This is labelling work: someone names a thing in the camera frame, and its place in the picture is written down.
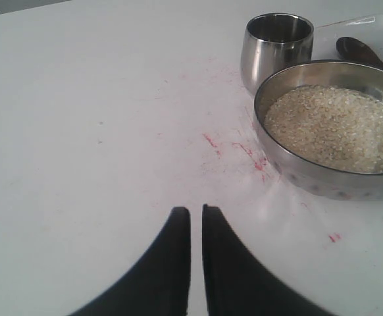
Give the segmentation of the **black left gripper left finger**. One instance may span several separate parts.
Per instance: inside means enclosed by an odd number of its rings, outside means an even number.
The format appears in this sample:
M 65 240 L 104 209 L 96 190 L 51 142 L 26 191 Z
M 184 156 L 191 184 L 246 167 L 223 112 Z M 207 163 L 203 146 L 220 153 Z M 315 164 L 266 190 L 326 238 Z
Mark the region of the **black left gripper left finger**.
M 191 274 L 190 212 L 175 207 L 132 268 L 74 315 L 186 315 Z

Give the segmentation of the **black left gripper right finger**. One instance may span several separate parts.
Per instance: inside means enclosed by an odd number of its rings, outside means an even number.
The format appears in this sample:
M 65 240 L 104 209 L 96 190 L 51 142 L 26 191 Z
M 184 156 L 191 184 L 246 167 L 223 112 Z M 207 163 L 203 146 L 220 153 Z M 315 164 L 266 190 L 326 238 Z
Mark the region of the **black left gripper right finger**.
M 205 204 L 202 256 L 209 315 L 325 315 L 244 246 L 222 211 Z

